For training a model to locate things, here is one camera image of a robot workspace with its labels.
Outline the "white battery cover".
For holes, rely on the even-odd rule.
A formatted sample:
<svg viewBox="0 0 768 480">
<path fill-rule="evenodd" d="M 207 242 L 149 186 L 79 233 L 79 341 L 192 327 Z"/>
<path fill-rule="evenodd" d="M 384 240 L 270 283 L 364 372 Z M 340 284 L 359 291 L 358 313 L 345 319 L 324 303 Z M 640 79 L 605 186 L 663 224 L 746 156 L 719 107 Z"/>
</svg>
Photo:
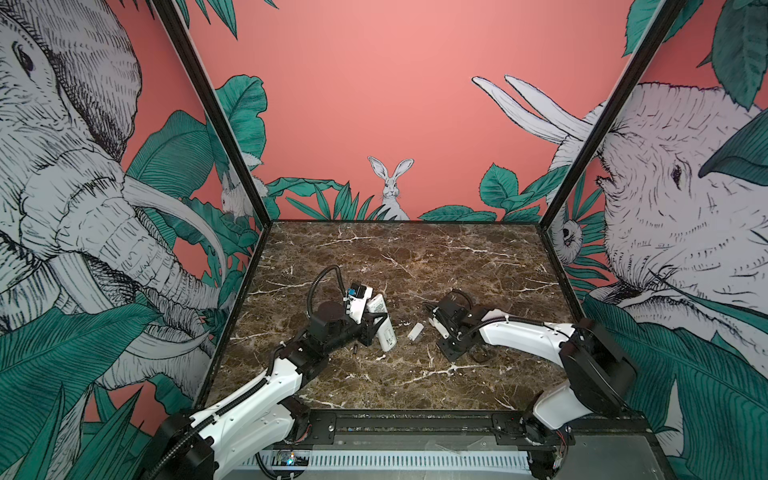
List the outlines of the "white battery cover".
<svg viewBox="0 0 768 480">
<path fill-rule="evenodd" d="M 408 333 L 407 338 L 410 341 L 416 341 L 420 334 L 424 330 L 424 325 L 422 323 L 416 323 L 414 327 L 411 329 L 411 331 Z"/>
</svg>

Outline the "white remote control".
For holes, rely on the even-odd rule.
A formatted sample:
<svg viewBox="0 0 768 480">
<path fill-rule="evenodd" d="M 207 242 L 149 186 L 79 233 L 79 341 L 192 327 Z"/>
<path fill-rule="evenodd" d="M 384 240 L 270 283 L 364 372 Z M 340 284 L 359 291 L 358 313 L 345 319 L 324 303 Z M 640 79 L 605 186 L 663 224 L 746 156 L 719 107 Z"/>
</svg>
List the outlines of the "white remote control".
<svg viewBox="0 0 768 480">
<path fill-rule="evenodd" d="M 366 304 L 366 311 L 374 317 L 376 337 L 382 351 L 391 351 L 396 346 L 397 339 L 383 295 L 372 297 Z"/>
</svg>

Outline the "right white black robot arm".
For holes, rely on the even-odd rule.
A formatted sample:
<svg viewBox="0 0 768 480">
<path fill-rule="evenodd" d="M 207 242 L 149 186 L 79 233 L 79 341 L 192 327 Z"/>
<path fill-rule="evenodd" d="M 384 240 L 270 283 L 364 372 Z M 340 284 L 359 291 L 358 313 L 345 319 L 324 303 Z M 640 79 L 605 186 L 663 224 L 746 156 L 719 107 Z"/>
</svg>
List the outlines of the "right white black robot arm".
<svg viewBox="0 0 768 480">
<path fill-rule="evenodd" d="M 626 396 L 638 367 L 606 328 L 583 317 L 576 323 L 539 322 L 472 302 L 454 290 L 436 303 L 425 302 L 441 339 L 438 347 L 453 362 L 475 347 L 505 347 L 547 360 L 566 379 L 538 394 L 520 418 L 520 430 L 533 445 L 565 438 L 563 428 L 590 414 L 616 418 L 629 410 Z"/>
</svg>

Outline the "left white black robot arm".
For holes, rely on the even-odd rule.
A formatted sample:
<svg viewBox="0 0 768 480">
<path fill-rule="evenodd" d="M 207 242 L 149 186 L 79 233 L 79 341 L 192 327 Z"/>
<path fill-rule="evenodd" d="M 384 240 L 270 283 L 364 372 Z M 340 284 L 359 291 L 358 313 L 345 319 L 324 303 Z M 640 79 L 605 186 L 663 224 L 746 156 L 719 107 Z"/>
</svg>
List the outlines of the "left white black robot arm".
<svg viewBox="0 0 768 480">
<path fill-rule="evenodd" d="M 213 406 L 163 422 L 141 459 L 137 479 L 223 479 L 257 452 L 310 431 L 309 410 L 295 395 L 349 343 L 373 343 L 389 319 L 382 295 L 324 302 L 308 326 L 278 346 L 256 378 Z"/>
</svg>

